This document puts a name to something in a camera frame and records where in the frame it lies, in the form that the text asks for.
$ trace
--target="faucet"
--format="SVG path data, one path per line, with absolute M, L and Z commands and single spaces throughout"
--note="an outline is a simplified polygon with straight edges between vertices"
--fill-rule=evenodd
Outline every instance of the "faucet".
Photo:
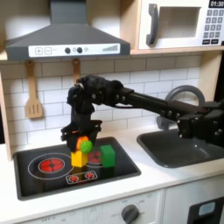
M 180 86 L 180 87 L 176 87 L 174 88 L 166 97 L 165 100 L 170 102 L 174 96 L 183 93 L 183 92 L 190 92 L 195 94 L 198 97 L 199 100 L 199 105 L 202 106 L 206 100 L 205 100 L 205 96 L 202 94 L 202 92 L 193 86 Z M 164 117 L 162 117 L 161 115 L 157 117 L 157 126 L 161 129 L 161 130 L 169 130 L 169 126 L 171 124 L 173 124 L 175 122 L 172 122 Z

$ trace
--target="microwave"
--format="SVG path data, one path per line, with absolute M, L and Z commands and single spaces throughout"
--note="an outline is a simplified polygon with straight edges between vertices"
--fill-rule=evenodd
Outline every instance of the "microwave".
M 139 50 L 224 45 L 224 0 L 142 0 Z

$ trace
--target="stovetop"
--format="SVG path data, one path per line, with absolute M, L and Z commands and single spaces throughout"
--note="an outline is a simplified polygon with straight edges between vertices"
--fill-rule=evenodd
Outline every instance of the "stovetop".
M 102 166 L 100 147 L 103 145 L 110 145 L 114 149 L 115 167 Z M 20 200 L 63 193 L 141 174 L 113 137 L 97 139 L 88 155 L 88 163 L 82 168 L 71 166 L 70 150 L 65 145 L 20 151 L 15 153 L 14 161 L 17 197 Z

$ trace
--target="digital clock display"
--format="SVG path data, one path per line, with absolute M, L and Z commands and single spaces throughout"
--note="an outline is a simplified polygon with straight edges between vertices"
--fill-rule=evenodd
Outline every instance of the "digital clock display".
M 224 1 L 221 0 L 210 0 L 209 8 L 224 8 Z

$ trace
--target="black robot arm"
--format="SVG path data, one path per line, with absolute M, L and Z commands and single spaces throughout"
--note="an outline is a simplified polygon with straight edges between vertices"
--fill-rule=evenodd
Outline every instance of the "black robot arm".
M 224 101 L 207 102 L 203 107 L 181 101 L 164 101 L 126 88 L 120 81 L 89 75 L 69 90 L 67 103 L 72 106 L 71 123 L 62 130 L 62 141 L 72 150 L 79 136 L 87 135 L 94 142 L 101 131 L 101 121 L 92 121 L 92 103 L 119 109 L 146 109 L 172 120 L 180 137 L 196 137 L 224 147 Z

